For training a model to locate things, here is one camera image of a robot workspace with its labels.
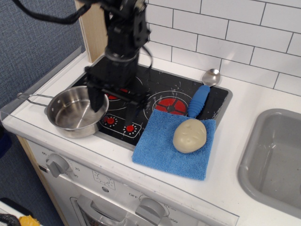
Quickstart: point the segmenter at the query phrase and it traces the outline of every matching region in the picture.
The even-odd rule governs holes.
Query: toy stove
[[[154,109],[187,115],[188,104],[201,82],[192,81],[184,77],[171,75],[151,69],[145,73],[146,68],[139,66],[136,79],[150,88],[149,107],[141,110],[132,124],[125,126],[126,103],[114,96],[108,95],[109,110],[101,119],[101,133],[95,133],[104,139],[126,148],[133,149],[142,135],[151,113]],[[85,85],[85,74],[73,85]],[[229,91],[218,87],[211,87],[205,106],[196,117],[199,120],[216,119],[224,104]]]

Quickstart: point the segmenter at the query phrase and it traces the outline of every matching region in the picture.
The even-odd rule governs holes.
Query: spoon head
[[[202,82],[208,86],[215,86],[221,79],[221,74],[217,69],[210,69],[202,78]]]

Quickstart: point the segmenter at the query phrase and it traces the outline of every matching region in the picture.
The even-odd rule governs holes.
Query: sink basin
[[[301,114],[270,109],[258,116],[238,179],[255,200],[301,218]]]

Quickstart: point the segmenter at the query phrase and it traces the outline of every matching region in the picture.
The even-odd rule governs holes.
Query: blue spoon
[[[221,74],[217,69],[210,69],[202,78],[203,86],[199,87],[193,95],[188,106],[188,117],[195,118],[201,112],[210,92],[210,87],[215,86],[221,79]]]

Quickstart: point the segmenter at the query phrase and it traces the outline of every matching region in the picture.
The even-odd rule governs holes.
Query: tile backsplash
[[[301,96],[300,0],[148,0],[154,57]]]

